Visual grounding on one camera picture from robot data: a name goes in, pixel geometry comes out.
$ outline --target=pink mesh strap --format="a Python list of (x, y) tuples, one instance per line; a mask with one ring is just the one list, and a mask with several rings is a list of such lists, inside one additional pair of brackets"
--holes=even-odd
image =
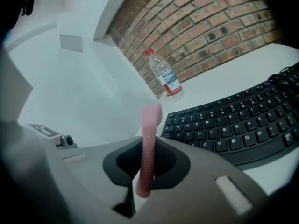
[(157, 127), (162, 121), (161, 104), (157, 103), (143, 108), (142, 111), (142, 159), (140, 176), (136, 186), (139, 197), (147, 198), (150, 195), (154, 179), (155, 140)]

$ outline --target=plastic bottle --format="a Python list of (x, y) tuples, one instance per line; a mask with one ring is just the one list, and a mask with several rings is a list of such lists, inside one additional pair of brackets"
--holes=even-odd
[(161, 85), (166, 90), (172, 101), (180, 101), (185, 97), (182, 85), (172, 72), (170, 65), (161, 56), (154, 53), (152, 48), (145, 51), (149, 58), (149, 65)]

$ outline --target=black keyboard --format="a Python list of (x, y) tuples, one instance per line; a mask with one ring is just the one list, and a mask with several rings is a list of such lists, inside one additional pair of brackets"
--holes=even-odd
[(291, 152), (299, 145), (298, 67), (235, 95), (168, 114), (161, 137), (215, 152), (241, 169)]

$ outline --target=white desk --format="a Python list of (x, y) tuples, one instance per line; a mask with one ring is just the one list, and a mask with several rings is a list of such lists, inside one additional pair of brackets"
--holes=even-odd
[[(192, 108), (246, 90), (299, 61), (299, 51), (283, 45), (270, 44), (219, 67), (204, 72), (182, 84), (185, 98), (171, 102), (166, 92), (160, 97), (163, 120), (157, 130), (160, 136), (168, 113)], [(246, 170), (268, 195), (287, 184), (299, 163), (299, 147), (269, 164)]]

